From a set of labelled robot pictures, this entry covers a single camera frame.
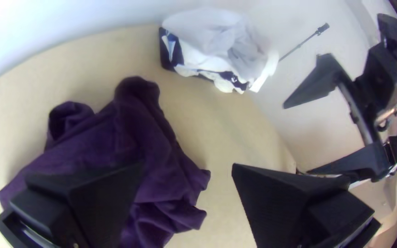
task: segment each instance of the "crumpled fabric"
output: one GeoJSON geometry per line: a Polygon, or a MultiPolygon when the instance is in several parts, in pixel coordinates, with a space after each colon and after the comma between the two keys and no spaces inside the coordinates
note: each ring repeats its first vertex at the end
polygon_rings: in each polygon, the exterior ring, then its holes
{"type": "Polygon", "coordinates": [[[210,172],[199,169],[180,148],[159,94],[155,83],[132,77],[118,85],[113,101],[99,113],[70,101],[55,107],[44,153],[0,191],[3,208],[26,188],[26,174],[69,175],[115,161],[143,160],[144,176],[120,247],[159,248],[175,233],[199,229],[206,212],[195,205],[210,172]]]}
{"type": "Polygon", "coordinates": [[[270,41],[238,13],[202,7],[171,15],[162,22],[162,27],[183,41],[184,45],[189,44],[191,48],[186,50],[197,49],[184,54],[189,63],[200,61],[193,68],[202,68],[205,63],[215,60],[212,58],[215,56],[221,58],[219,63],[227,67],[223,71],[233,67],[236,74],[250,81],[260,77],[266,66],[270,41]]]}

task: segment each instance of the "white wall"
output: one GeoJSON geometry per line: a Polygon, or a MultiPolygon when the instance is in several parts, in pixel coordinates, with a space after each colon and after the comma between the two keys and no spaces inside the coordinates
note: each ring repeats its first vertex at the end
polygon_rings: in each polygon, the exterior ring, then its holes
{"type": "Polygon", "coordinates": [[[0,0],[0,75],[59,43],[119,26],[150,23],[198,0],[0,0]]]}

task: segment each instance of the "black plastic part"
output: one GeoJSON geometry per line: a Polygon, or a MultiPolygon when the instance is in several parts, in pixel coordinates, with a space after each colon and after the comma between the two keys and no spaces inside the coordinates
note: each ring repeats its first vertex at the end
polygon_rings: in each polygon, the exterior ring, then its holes
{"type": "Polygon", "coordinates": [[[116,247],[142,177],[140,163],[75,175],[31,175],[29,188],[64,199],[92,247],[116,247]]]}
{"type": "Polygon", "coordinates": [[[17,248],[117,247],[142,167],[122,163],[74,175],[28,175],[28,188],[0,215],[0,231],[17,248]]]}
{"type": "Polygon", "coordinates": [[[323,26],[318,28],[318,35],[321,35],[324,31],[330,28],[328,23],[325,23],[323,26]]]}
{"type": "Polygon", "coordinates": [[[321,167],[309,170],[308,174],[341,175],[354,171],[359,178],[372,178],[375,181],[385,177],[390,163],[380,142],[367,145],[358,151],[321,167]]]}
{"type": "Polygon", "coordinates": [[[315,69],[286,99],[283,108],[287,109],[323,98],[335,90],[336,83],[343,79],[351,81],[331,54],[317,55],[315,69]]]}
{"type": "Polygon", "coordinates": [[[21,224],[24,223],[50,243],[60,247],[74,247],[75,243],[79,247],[88,247],[76,219],[65,203],[27,189],[10,201],[10,207],[21,224]]]}
{"type": "Polygon", "coordinates": [[[319,178],[236,163],[232,177],[259,248],[363,247],[377,231],[369,229],[374,211],[347,191],[348,177],[319,178]]]}

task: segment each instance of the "white cloth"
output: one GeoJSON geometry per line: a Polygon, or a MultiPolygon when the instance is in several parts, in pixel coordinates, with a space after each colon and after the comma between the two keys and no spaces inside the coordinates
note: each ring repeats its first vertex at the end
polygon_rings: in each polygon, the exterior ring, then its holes
{"type": "Polygon", "coordinates": [[[200,52],[186,49],[188,66],[217,65],[217,69],[211,69],[217,71],[229,65],[246,81],[260,77],[266,66],[268,40],[237,13],[200,8],[174,14],[163,21],[162,27],[183,42],[182,50],[187,44],[200,52]]]}

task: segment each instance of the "purple towel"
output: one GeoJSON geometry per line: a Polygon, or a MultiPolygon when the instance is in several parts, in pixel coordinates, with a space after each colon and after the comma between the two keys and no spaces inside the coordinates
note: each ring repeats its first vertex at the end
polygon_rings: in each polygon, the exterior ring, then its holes
{"type": "Polygon", "coordinates": [[[144,177],[121,247],[162,247],[174,233],[199,229],[206,212],[194,207],[210,172],[199,169],[181,150],[159,106],[159,88],[139,77],[124,79],[114,100],[99,113],[66,102],[50,113],[45,151],[0,191],[7,208],[26,188],[27,173],[71,174],[114,161],[143,159],[144,177]]]}

